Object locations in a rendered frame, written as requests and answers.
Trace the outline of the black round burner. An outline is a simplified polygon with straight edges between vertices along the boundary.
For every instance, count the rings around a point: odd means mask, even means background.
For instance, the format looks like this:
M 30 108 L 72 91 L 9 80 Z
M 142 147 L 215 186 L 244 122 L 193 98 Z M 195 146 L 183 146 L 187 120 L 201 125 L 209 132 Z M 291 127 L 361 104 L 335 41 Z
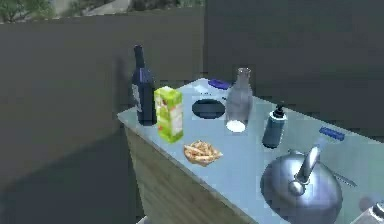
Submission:
M 192 112 L 202 119 L 216 119 L 225 113 L 225 106 L 218 100 L 201 99 L 192 105 Z

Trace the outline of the green juice carton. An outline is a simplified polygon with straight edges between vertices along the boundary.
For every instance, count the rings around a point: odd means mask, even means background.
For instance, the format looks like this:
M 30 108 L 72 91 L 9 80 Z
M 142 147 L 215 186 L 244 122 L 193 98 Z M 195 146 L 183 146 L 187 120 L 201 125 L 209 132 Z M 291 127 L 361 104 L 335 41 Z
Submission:
M 159 136 L 174 143 L 183 136 L 183 95 L 169 86 L 154 91 Z

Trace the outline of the blue sponge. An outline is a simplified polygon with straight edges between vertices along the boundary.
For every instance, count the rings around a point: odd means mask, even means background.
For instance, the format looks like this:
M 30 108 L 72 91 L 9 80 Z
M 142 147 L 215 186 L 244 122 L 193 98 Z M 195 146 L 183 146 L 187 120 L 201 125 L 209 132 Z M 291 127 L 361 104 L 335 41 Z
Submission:
M 329 136 L 329 137 L 331 137 L 333 139 L 336 139 L 336 140 L 339 140 L 339 141 L 343 141 L 345 139 L 345 134 L 344 133 L 341 133 L 339 131 L 333 130 L 331 128 L 321 127 L 319 129 L 319 132 L 321 134 L 324 134 L 326 136 Z
M 221 90 L 227 90 L 230 87 L 230 84 L 217 79 L 210 79 L 208 81 L 208 84 L 214 88 L 221 89 Z

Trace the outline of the plate of fried food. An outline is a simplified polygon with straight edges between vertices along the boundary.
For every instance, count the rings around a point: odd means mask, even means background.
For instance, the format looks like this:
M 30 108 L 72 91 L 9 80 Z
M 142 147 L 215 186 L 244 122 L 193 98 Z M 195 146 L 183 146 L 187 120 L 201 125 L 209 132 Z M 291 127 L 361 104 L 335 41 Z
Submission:
M 184 145 L 183 152 L 189 162 L 201 166 L 207 166 L 223 156 L 210 143 L 201 140 Z

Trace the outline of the clear glass bottle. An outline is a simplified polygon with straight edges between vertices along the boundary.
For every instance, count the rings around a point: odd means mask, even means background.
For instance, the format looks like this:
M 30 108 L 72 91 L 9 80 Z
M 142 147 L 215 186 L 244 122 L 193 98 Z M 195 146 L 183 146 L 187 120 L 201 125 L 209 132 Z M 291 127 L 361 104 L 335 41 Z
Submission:
M 237 79 L 227 95 L 225 125 L 234 133 L 243 132 L 248 124 L 253 103 L 250 76 L 250 68 L 239 68 Z

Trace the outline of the dark blue wine bottle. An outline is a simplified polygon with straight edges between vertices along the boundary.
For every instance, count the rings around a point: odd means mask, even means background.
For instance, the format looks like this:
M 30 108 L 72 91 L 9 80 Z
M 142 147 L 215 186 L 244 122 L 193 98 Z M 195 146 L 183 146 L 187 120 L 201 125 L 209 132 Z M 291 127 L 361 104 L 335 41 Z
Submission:
M 135 101 L 137 118 L 141 125 L 152 126 L 157 122 L 154 103 L 154 79 L 145 66 L 143 47 L 134 47 L 135 69 L 132 74 L 132 93 Z

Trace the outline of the wooden counter with pale top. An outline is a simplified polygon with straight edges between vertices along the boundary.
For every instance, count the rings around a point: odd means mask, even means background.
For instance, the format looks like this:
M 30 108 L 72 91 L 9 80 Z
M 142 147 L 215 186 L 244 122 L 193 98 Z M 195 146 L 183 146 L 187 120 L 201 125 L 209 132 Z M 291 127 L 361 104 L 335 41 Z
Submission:
M 255 98 L 247 129 L 232 133 L 223 119 L 196 117 L 192 104 L 222 99 L 224 92 L 201 78 L 181 87 L 184 136 L 169 144 L 156 127 L 142 126 L 135 109 L 119 113 L 124 124 L 145 215 L 152 224 L 288 224 L 264 201 L 260 177 L 269 162 L 288 150 L 306 152 L 320 138 L 324 122 L 288 111 L 282 141 L 261 143 L 272 103 Z M 207 166 L 187 160 L 183 146 L 205 141 L 223 156 Z

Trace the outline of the teal soap dispenser bottle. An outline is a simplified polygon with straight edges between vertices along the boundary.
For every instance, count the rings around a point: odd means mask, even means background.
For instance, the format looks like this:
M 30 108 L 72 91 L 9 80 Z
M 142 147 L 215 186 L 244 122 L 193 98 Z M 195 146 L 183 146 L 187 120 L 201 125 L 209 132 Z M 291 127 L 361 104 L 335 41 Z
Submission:
M 262 144 L 267 148 L 277 148 L 282 139 L 283 127 L 287 116 L 283 110 L 283 105 L 277 105 L 269 113 L 267 124 L 264 130 Z

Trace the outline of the steel sink faucet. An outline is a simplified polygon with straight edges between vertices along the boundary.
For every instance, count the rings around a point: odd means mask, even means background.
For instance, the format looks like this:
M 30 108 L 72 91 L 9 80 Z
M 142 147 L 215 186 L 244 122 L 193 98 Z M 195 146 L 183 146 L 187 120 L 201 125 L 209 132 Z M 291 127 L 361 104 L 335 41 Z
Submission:
M 306 154 L 299 171 L 294 175 L 294 180 L 288 185 L 289 191 L 295 196 L 301 196 L 309 184 L 310 175 L 319 160 L 320 153 L 326 145 L 326 140 L 320 137 Z

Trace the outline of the steel sink basin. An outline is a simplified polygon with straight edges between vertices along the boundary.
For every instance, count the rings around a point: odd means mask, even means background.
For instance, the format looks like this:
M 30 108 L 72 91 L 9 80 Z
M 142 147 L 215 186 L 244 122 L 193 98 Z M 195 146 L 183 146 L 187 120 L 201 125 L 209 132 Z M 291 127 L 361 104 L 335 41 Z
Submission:
M 306 154 L 291 150 L 267 165 L 260 180 L 269 207 L 290 224 L 334 224 L 342 208 L 342 190 L 331 170 L 319 160 L 301 196 L 288 188 Z

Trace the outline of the grey metal utensil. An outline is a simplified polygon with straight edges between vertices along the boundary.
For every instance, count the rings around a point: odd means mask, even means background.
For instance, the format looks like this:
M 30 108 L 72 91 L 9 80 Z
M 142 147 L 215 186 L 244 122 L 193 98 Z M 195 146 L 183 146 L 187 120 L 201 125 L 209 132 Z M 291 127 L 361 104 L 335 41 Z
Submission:
M 352 180 L 350 180 L 350 179 L 348 179 L 348 178 L 346 178 L 346 177 L 344 177 L 344 176 L 342 176 L 342 175 L 340 175 L 340 174 L 338 174 L 338 173 L 336 173 L 336 172 L 333 172 L 333 175 L 334 175 L 338 180 L 344 182 L 345 184 L 347 184 L 347 185 L 349 185 L 349 186 L 351 186 L 351 187 L 357 187 L 357 184 L 356 184 L 354 181 L 352 181 Z

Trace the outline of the grey metal appliance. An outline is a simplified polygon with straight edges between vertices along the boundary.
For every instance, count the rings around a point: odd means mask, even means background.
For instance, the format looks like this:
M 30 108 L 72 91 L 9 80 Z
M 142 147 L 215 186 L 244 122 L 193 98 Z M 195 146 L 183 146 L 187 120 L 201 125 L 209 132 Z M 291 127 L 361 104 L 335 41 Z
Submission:
M 384 224 L 384 201 L 369 207 L 350 224 Z

